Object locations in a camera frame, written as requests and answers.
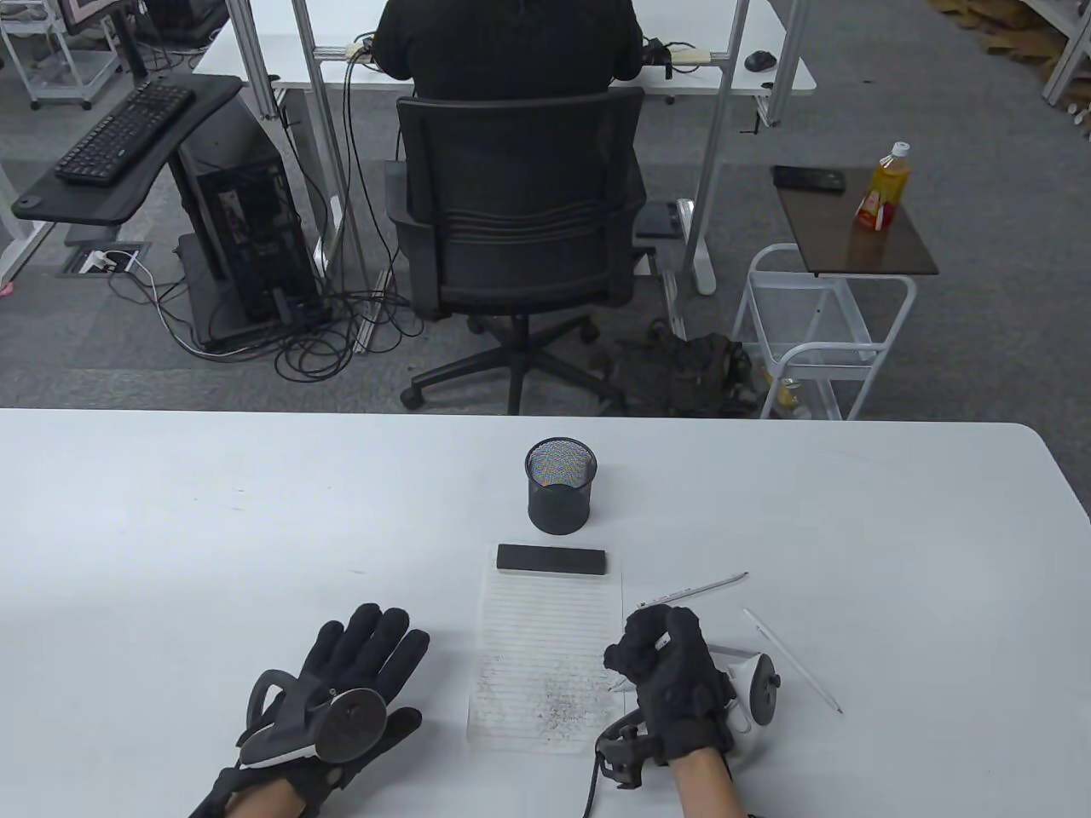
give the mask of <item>black keyboard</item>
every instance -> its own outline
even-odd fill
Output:
[[[193,104],[192,88],[148,80],[76,143],[53,172],[73,184],[106,187],[155,144],[160,131]]]

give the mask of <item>black glove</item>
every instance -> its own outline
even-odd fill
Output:
[[[656,650],[664,633],[670,642]],[[603,664],[636,685],[648,735],[662,743],[663,760],[734,746],[726,708],[735,690],[712,663],[690,609],[652,605],[634,612],[621,641],[607,648]]]
[[[302,673],[322,681],[321,689],[326,698],[363,687],[379,693],[388,707],[428,650],[428,634],[423,630],[406,633],[408,628],[409,614],[400,609],[391,608],[384,613],[374,603],[360,605],[348,627],[339,622],[322,626],[303,662]],[[284,698],[284,693],[277,695],[260,722],[239,736],[237,746],[276,720]],[[312,756],[260,769],[228,767],[220,771],[212,792],[191,818],[219,818],[233,793],[277,779],[286,779],[307,803],[303,818],[313,818],[334,787],[344,790],[360,770],[401,743],[420,723],[419,710],[395,710],[387,717],[379,742],[359,758],[343,765],[326,763]]]

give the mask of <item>black phone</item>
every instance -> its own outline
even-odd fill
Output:
[[[601,577],[607,573],[607,552],[598,549],[501,543],[496,549],[496,567],[503,570],[589,574]]]
[[[793,168],[772,166],[772,183],[788,190],[810,190],[817,193],[844,193],[844,173],[826,168]]]

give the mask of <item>lined paper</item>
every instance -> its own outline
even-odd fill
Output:
[[[624,713],[602,651],[621,635],[621,572],[489,568],[467,737],[489,749],[583,753]]]

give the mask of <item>black shirt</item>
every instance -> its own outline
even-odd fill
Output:
[[[429,99],[599,94],[640,72],[632,0],[387,0],[373,53]]]

